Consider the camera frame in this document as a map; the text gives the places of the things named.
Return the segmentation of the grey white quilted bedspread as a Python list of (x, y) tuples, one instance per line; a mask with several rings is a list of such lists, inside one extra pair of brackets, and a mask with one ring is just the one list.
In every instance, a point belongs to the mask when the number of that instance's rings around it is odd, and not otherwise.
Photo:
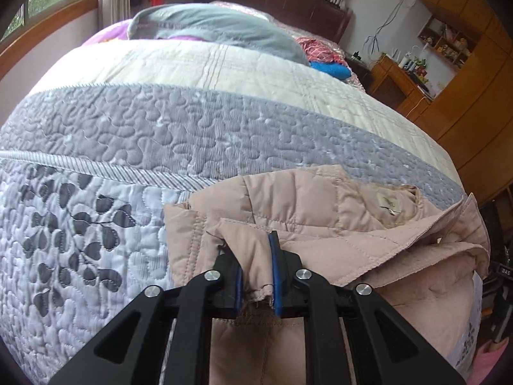
[(171, 286), (165, 203), (223, 179), (339, 164), (447, 209), (449, 154), (356, 80), (275, 50), (306, 31), (233, 4), (276, 40), (129, 40), (119, 23), (57, 61), (1, 129), (1, 344), (46, 384), (144, 287)]

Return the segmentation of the grey pillow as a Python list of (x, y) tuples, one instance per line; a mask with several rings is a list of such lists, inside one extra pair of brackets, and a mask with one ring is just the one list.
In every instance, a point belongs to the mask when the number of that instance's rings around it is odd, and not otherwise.
[(302, 47), (267, 18), (214, 4), (168, 4), (137, 13), (130, 40), (195, 38), (278, 56), (308, 66)]

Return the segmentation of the beige quilted puffer jacket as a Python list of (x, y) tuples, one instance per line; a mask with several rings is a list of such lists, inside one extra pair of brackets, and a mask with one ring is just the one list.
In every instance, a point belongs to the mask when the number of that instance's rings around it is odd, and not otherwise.
[(212, 326), (211, 383), (305, 381), (303, 323), (271, 313), (271, 232), (331, 284), (370, 284), (469, 375), (490, 262), (473, 196), (442, 208), (414, 186), (365, 184), (325, 165), (224, 180), (166, 204), (164, 221), (176, 286), (211, 269), (223, 244), (243, 269), (243, 314)]

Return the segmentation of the blue folded cloth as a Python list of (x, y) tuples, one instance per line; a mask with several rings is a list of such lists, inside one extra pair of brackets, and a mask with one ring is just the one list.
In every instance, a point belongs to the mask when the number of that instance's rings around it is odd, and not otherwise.
[(352, 72), (349, 67), (338, 64), (338, 63), (320, 63), (320, 62), (310, 62), (310, 67), (312, 67), (316, 71), (320, 71), (322, 73), (328, 74), (331, 77), (338, 79), (339, 81), (345, 81), (349, 79), (352, 75)]

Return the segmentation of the wooden wardrobe cabinet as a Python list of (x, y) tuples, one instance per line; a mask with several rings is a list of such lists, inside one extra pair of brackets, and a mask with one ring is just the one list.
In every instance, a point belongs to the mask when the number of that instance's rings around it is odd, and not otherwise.
[(512, 182), (512, 39), (486, 0), (420, 0), (476, 43), (414, 124), (450, 154), (464, 188), (485, 203)]

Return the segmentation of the wooden framed window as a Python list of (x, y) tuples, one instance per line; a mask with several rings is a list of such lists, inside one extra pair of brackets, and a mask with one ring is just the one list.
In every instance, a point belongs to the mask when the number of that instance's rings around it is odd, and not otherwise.
[(44, 39), (98, 8), (98, 0), (15, 0), (1, 15), (1, 76)]

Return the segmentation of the red pink folded cloth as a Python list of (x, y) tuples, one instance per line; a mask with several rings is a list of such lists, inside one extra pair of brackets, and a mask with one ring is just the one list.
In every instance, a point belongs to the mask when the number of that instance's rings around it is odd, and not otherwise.
[(311, 63), (348, 65), (341, 50), (332, 48), (320, 39), (300, 37), (295, 40)]

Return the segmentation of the wooden side desk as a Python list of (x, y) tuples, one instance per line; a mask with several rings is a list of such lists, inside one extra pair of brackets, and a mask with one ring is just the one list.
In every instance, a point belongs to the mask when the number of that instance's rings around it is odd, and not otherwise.
[(415, 122), (431, 104), (428, 94), (388, 55), (382, 54), (371, 70), (368, 93), (376, 100)]

